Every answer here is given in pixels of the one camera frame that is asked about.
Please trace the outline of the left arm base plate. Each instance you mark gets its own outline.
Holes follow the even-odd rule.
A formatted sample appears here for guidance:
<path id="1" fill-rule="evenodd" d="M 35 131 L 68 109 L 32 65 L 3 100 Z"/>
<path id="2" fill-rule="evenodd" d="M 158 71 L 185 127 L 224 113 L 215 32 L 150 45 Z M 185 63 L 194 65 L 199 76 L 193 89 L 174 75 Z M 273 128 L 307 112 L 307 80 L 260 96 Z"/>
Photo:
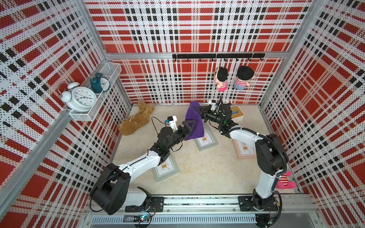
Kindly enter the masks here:
<path id="1" fill-rule="evenodd" d="M 162 212 L 164 197 L 148 197 L 141 206 L 127 206 L 125 212 Z"/>

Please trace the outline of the pink picture frame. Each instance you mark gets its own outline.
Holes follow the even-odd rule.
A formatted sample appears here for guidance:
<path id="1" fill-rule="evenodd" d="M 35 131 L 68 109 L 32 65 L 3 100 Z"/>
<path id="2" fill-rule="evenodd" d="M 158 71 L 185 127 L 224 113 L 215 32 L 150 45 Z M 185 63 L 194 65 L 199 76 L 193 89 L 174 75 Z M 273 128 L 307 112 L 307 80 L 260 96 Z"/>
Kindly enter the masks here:
<path id="1" fill-rule="evenodd" d="M 256 158 L 256 150 L 244 142 L 233 139 L 233 144 L 238 159 Z"/>

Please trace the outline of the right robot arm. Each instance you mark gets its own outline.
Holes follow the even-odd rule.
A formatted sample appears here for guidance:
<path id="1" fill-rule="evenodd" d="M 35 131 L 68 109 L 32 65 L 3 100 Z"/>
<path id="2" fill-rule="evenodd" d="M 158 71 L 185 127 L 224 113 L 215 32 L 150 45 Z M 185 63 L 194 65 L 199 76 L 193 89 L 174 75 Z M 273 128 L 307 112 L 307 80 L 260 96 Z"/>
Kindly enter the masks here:
<path id="1" fill-rule="evenodd" d="M 258 211 L 274 202 L 274 190 L 281 175 L 287 172 L 288 156 L 279 138 L 275 134 L 263 135 L 254 130 L 238 125 L 232 120 L 231 104 L 218 103 L 213 110 L 212 105 L 195 107 L 194 110 L 207 122 L 218 124 L 221 135 L 254 146 L 256 159 L 261 170 L 259 182 L 253 190 L 252 207 Z"/>

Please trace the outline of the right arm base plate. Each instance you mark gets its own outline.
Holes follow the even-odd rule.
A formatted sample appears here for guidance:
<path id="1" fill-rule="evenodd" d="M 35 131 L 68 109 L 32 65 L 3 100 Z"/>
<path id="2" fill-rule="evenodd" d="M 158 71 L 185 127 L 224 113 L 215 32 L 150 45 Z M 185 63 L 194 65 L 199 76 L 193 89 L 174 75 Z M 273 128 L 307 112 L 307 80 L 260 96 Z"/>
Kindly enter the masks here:
<path id="1" fill-rule="evenodd" d="M 238 205 L 241 211 L 278 211 L 279 207 L 273 196 L 262 199 L 260 196 L 239 196 Z"/>

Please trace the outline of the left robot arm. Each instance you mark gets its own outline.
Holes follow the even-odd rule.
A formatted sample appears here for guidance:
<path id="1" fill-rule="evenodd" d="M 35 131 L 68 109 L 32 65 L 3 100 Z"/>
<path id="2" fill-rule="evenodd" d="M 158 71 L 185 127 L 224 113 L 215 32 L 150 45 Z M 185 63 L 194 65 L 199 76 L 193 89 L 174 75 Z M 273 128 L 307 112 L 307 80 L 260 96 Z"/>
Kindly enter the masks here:
<path id="1" fill-rule="evenodd" d="M 175 131 L 171 127 L 163 127 L 157 135 L 157 142 L 141 157 L 120 166 L 113 163 L 107 165 L 90 192 L 90 201 L 94 201 L 108 215 L 116 213 L 121 207 L 149 210 L 153 204 L 152 195 L 142 187 L 131 188 L 129 185 L 146 171 L 165 162 L 170 150 L 194 130 L 196 121 L 183 121 L 182 124 Z"/>

